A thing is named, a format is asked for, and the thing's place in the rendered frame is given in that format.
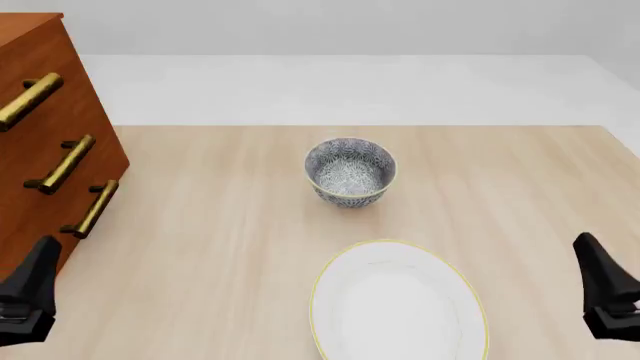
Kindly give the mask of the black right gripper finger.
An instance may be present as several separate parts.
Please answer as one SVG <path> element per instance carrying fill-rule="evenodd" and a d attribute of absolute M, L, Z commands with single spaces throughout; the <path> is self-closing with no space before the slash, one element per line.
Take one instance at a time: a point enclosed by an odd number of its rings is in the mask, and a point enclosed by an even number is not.
<path fill-rule="evenodd" d="M 583 310 L 637 311 L 640 281 L 620 266 L 591 233 L 573 242 L 583 284 Z"/>

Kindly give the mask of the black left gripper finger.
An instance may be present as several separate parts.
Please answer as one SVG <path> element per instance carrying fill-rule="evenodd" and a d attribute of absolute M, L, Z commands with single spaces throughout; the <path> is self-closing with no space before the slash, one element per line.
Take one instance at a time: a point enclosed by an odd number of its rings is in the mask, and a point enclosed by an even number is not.
<path fill-rule="evenodd" d="M 56 314 L 55 278 L 61 245 L 43 236 L 27 257 L 4 281 L 0 281 L 0 314 Z"/>

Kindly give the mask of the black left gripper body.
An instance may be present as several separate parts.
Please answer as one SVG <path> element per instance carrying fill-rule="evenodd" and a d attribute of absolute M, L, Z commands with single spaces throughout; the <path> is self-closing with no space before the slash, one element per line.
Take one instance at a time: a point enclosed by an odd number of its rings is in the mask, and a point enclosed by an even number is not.
<path fill-rule="evenodd" d="M 0 346 L 44 342 L 55 323 L 55 306 L 0 296 Z"/>

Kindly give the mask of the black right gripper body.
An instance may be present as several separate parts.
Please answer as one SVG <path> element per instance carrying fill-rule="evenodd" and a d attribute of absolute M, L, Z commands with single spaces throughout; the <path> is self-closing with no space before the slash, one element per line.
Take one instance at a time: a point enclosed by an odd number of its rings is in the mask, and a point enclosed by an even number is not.
<path fill-rule="evenodd" d="M 583 320 L 596 339 L 640 342 L 640 302 L 591 307 Z"/>

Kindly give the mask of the wooden cabinet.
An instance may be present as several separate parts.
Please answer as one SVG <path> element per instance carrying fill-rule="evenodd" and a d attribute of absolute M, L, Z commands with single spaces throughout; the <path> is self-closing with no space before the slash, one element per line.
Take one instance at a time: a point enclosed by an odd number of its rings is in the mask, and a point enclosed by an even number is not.
<path fill-rule="evenodd" d="M 0 281 L 43 236 L 67 259 L 128 158 L 59 13 L 0 13 Z"/>

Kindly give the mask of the white plate with yellow rim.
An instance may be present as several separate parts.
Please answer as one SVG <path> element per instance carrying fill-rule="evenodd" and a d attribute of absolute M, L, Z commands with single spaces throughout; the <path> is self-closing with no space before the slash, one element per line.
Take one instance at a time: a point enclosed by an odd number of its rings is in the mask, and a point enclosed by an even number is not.
<path fill-rule="evenodd" d="M 407 242 L 358 242 L 335 254 L 314 281 L 309 324 L 323 360 L 489 360 L 474 288 Z"/>

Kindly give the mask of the blue patterned bowl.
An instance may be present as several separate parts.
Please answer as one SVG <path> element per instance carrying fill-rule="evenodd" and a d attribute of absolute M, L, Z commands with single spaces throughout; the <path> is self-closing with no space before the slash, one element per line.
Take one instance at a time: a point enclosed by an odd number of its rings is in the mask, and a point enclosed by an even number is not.
<path fill-rule="evenodd" d="M 397 175 L 391 153 L 370 140 L 338 137 L 314 146 L 304 170 L 322 200 L 344 208 L 362 208 L 379 200 Z"/>

